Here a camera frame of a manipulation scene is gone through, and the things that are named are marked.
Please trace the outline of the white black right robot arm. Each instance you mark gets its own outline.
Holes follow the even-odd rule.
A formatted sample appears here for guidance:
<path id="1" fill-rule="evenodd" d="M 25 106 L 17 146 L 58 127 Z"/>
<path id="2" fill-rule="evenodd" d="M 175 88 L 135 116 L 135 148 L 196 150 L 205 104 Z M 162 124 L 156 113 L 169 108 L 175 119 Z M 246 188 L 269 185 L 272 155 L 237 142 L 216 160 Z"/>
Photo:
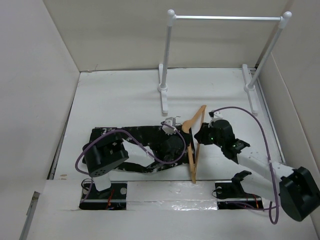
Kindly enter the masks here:
<path id="1" fill-rule="evenodd" d="M 203 123 L 194 137 L 201 145 L 219 147 L 227 159 L 248 169 L 232 178 L 231 191 L 235 196 L 250 193 L 268 199 L 276 214 L 282 209 L 297 222 L 320 206 L 320 190 L 308 169 L 293 168 L 262 155 L 236 138 L 227 120 Z"/>

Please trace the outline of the wooden clothes hanger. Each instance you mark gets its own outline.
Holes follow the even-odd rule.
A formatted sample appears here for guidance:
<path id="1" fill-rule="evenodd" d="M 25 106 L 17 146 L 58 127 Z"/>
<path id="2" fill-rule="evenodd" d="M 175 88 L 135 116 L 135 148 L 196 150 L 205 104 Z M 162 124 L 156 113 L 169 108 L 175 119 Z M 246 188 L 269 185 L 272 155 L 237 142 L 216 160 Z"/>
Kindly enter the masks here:
<path id="1" fill-rule="evenodd" d="M 191 134 L 192 127 L 197 123 L 198 119 L 200 119 L 200 126 L 204 123 L 205 113 L 206 113 L 206 105 L 202 105 L 198 111 L 193 115 L 191 119 L 188 119 L 183 122 L 181 125 L 181 130 L 189 134 L 190 136 L 190 143 L 187 146 L 187 156 L 188 156 L 188 163 L 189 163 L 189 173 L 191 182 L 195 184 L 197 182 L 196 180 L 196 174 L 197 174 L 197 166 L 198 166 L 198 159 L 199 159 L 199 153 L 200 153 L 200 145 L 198 144 L 196 149 L 194 144 L 194 137 Z"/>

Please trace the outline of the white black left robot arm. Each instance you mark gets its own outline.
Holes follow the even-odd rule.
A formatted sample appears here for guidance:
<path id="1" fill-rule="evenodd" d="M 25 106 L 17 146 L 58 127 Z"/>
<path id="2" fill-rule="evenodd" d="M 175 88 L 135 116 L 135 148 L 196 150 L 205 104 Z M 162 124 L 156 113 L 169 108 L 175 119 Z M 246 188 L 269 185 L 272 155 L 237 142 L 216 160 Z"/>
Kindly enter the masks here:
<path id="1" fill-rule="evenodd" d="M 134 138 L 126 130 L 115 129 L 83 146 L 80 158 L 86 164 L 87 175 L 92 179 L 94 192 L 98 197 L 104 199 L 111 194 L 109 172 L 112 170 L 149 174 L 173 168 L 183 162 L 187 148 L 183 134 L 161 133 L 151 134 L 150 137 Z M 125 149 L 125 142 L 131 147 L 141 148 L 153 162 L 146 166 L 128 162 L 131 156 Z"/>

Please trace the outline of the silver tape strip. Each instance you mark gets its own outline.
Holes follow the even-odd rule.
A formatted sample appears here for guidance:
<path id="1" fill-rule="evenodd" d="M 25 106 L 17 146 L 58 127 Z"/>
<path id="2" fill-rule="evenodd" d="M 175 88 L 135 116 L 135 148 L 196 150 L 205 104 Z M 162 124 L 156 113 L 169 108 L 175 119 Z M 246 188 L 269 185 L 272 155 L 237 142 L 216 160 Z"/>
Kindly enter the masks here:
<path id="1" fill-rule="evenodd" d="M 214 181 L 130 181 L 127 183 L 128 211 L 217 210 L 212 196 Z"/>

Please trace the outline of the black white patterned trousers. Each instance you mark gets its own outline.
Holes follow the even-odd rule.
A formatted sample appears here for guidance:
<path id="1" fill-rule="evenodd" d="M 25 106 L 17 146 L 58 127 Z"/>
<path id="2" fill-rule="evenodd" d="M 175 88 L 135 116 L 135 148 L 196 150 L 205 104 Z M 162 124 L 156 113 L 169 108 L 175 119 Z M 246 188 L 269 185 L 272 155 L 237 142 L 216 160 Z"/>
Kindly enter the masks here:
<path id="1" fill-rule="evenodd" d="M 182 127 L 179 125 L 176 127 L 177 131 L 180 132 L 182 135 L 184 135 L 185 140 L 187 141 L 187 147 L 190 143 L 190 135 L 188 133 L 184 133 L 182 131 Z M 151 137 L 150 135 L 158 135 L 158 134 L 164 134 L 164 132 L 162 131 L 162 127 L 159 125 L 153 125 L 153 126 L 127 126 L 127 127 L 123 127 L 123 130 L 129 132 L 130 134 L 133 135 L 134 138 L 138 139 L 138 138 L 143 138 L 146 140 L 149 140 Z M 130 144 L 125 142 L 125 149 L 129 152 L 130 158 L 128 160 L 128 162 L 133 163 L 134 157 L 136 156 L 135 153 L 133 153 L 132 150 L 129 149 Z M 176 165 L 174 167 L 180 166 L 180 165 L 184 165 L 184 164 L 188 164 L 189 160 L 188 160 L 188 153 L 187 151 L 185 151 L 185 161 L 181 162 L 179 165 Z"/>

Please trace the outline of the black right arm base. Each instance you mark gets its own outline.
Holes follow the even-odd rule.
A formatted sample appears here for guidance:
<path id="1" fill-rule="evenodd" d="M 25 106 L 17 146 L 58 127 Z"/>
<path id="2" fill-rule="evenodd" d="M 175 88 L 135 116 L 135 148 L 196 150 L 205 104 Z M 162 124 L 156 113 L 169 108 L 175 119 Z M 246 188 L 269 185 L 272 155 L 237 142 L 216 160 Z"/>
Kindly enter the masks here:
<path id="1" fill-rule="evenodd" d="M 260 210 L 264 209 L 262 199 L 254 194 L 246 193 L 241 181 L 252 173 L 243 170 L 236 173 L 231 180 L 216 181 L 211 195 L 217 200 L 219 210 Z"/>

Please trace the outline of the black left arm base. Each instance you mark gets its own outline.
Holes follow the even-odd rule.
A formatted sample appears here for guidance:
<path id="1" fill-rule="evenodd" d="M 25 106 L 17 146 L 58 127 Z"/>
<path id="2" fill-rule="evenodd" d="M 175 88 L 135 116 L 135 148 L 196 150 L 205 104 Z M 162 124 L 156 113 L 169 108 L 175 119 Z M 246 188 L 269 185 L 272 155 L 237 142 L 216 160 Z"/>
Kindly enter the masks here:
<path id="1" fill-rule="evenodd" d="M 111 187 L 98 191 L 89 179 L 81 183 L 82 192 L 79 202 L 81 210 L 123 211 L 127 209 L 127 182 L 112 182 Z"/>

